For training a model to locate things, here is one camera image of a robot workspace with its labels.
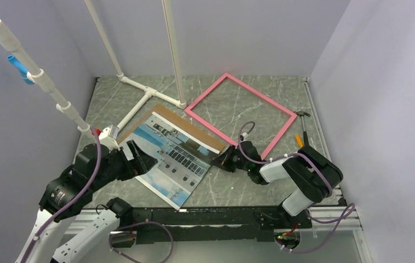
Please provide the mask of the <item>building photo print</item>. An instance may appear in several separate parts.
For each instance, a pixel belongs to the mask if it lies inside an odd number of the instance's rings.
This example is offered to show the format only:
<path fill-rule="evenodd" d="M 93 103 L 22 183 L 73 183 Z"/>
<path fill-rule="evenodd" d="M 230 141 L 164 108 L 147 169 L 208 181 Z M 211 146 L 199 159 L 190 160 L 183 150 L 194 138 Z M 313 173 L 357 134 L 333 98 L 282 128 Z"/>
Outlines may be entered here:
<path fill-rule="evenodd" d="M 137 180 L 173 208 L 179 210 L 209 171 L 215 154 L 196 142 L 178 143 L 176 139 L 155 140 L 140 129 L 120 143 L 130 153 L 127 142 L 134 140 L 138 147 L 156 158 L 156 164 Z"/>

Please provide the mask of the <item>pink wooden picture frame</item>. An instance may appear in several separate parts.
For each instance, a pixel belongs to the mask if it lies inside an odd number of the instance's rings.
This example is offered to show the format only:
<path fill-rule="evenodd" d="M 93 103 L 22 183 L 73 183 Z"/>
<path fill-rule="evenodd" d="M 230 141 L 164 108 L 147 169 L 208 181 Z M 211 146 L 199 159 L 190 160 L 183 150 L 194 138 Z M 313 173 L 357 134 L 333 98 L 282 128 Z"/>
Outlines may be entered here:
<path fill-rule="evenodd" d="M 219 129 L 214 127 L 211 123 L 206 121 L 205 119 L 201 118 L 199 115 L 197 115 L 195 112 L 193 112 L 193 109 L 200 104 L 204 99 L 207 98 L 207 96 L 213 92 L 223 81 L 226 79 L 230 79 L 240 87 L 248 90 L 251 94 L 254 96 L 260 98 L 261 100 L 269 103 L 279 111 L 287 114 L 289 116 L 289 119 L 286 123 L 284 123 L 283 127 L 278 131 L 277 135 L 272 139 L 272 141 L 268 144 L 268 146 L 264 149 L 264 151 L 261 153 L 261 157 L 263 159 L 266 158 L 266 156 L 272 151 L 272 149 L 275 147 L 275 145 L 279 142 L 279 140 L 282 138 L 282 136 L 285 134 L 285 132 L 289 129 L 291 124 L 294 122 L 294 120 L 297 118 L 297 114 L 289 110 L 288 108 L 282 106 L 278 102 L 274 101 L 273 99 L 269 98 L 268 96 L 262 94 L 258 90 L 254 89 L 253 87 L 249 86 L 248 84 L 242 82 L 240 79 L 234 77 L 230 73 L 226 72 L 224 73 L 219 79 L 217 79 L 212 85 L 210 85 L 207 90 L 205 90 L 201 95 L 199 95 L 190 105 L 188 105 L 185 108 L 185 113 L 192 117 L 194 120 L 199 122 L 201 125 L 206 127 L 209 131 L 213 132 L 215 135 L 217 135 L 220 139 L 223 141 L 229 143 L 230 145 L 236 146 L 238 143 L 234 141 L 232 138 L 227 136 L 225 133 L 221 132 Z"/>

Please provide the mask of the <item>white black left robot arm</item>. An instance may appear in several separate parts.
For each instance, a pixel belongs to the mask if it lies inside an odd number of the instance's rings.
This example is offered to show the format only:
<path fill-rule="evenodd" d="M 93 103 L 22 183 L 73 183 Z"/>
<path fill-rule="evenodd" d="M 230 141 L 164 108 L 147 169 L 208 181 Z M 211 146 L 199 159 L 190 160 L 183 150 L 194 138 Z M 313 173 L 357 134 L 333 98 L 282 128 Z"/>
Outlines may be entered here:
<path fill-rule="evenodd" d="M 50 262 L 66 230 L 95 192 L 115 180 L 146 174 L 157 163 L 134 140 L 112 150 L 99 143 L 87 145 L 73 164 L 47 184 L 35 225 L 17 262 Z"/>

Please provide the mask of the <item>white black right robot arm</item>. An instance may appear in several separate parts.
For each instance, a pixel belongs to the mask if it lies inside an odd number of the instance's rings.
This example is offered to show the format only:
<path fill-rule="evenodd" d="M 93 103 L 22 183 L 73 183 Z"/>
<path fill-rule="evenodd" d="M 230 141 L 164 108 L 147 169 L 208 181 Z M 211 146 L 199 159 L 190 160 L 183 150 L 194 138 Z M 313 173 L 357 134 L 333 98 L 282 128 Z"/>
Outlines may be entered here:
<path fill-rule="evenodd" d="M 267 161 L 251 141 L 242 141 L 228 147 L 210 164 L 230 173 L 243 170 L 259 185 L 291 179 L 297 188 L 280 203 L 277 212 L 278 223 L 283 227 L 291 227 L 301 212 L 331 196 L 343 180 L 341 170 L 309 145 Z"/>

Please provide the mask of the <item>blue pipe peg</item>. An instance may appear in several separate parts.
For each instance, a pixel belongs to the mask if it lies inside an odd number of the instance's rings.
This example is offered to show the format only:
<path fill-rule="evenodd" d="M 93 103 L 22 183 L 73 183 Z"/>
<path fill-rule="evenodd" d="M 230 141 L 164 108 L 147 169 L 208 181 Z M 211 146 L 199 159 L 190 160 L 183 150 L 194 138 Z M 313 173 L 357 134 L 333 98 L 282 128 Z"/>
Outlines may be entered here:
<path fill-rule="evenodd" d="M 27 68 L 14 55 L 7 56 L 7 61 L 10 62 L 17 69 L 21 78 L 24 80 L 26 84 L 34 84 L 34 82 L 27 77 Z"/>

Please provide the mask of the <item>white pvc pipe stand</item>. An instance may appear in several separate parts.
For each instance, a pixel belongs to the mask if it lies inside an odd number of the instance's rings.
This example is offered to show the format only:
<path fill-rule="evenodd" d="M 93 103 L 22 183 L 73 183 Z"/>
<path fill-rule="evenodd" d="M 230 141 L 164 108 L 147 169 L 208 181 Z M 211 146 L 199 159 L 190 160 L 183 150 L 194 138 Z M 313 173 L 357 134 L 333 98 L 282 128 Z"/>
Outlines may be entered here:
<path fill-rule="evenodd" d="M 28 55 L 78 110 L 86 114 L 94 75 L 89 70 L 63 13 L 77 7 L 79 19 L 91 25 L 82 1 L 0 1 L 0 18 Z M 7 62 L 0 45 L 0 137 L 78 134 L 76 124 L 55 108 L 55 101 L 37 85 L 27 85 Z"/>

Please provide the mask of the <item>brown frame backing board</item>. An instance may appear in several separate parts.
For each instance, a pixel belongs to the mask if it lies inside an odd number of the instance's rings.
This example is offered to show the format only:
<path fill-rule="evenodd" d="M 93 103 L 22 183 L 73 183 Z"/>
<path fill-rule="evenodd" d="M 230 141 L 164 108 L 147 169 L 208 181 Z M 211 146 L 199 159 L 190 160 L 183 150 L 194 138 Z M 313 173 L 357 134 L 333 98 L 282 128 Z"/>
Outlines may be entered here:
<path fill-rule="evenodd" d="M 155 105 L 146 112 L 130 130 L 118 137 L 117 142 L 123 143 L 127 141 L 132 134 L 139 135 L 138 129 L 159 142 L 162 139 L 176 139 L 176 142 L 180 144 L 191 140 L 215 154 L 220 153 L 225 148 L 225 144 L 161 104 Z"/>

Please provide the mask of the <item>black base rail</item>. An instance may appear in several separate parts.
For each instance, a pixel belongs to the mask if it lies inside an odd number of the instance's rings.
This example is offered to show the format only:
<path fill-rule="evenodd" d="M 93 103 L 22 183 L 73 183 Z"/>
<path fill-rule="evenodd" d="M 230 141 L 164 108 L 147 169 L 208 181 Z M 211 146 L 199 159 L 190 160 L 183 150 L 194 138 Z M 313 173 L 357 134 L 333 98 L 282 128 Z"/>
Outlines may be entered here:
<path fill-rule="evenodd" d="M 272 242 L 285 232 L 312 227 L 305 213 L 291 217 L 277 206 L 135 208 L 129 228 L 111 233 L 111 244 L 130 248 L 156 242 L 230 241 Z"/>

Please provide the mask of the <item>black handled claw hammer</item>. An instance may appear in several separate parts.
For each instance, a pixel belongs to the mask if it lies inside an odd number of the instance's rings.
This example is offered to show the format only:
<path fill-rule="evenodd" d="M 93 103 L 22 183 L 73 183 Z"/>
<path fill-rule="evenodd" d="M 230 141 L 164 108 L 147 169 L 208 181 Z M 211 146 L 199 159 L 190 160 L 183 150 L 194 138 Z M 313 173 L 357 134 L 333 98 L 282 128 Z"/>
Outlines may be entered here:
<path fill-rule="evenodd" d="M 309 138 L 308 138 L 308 133 L 306 129 L 305 117 L 310 117 L 311 115 L 305 111 L 294 111 L 294 113 L 301 118 L 302 130 L 303 130 L 303 143 L 304 145 L 309 145 Z"/>

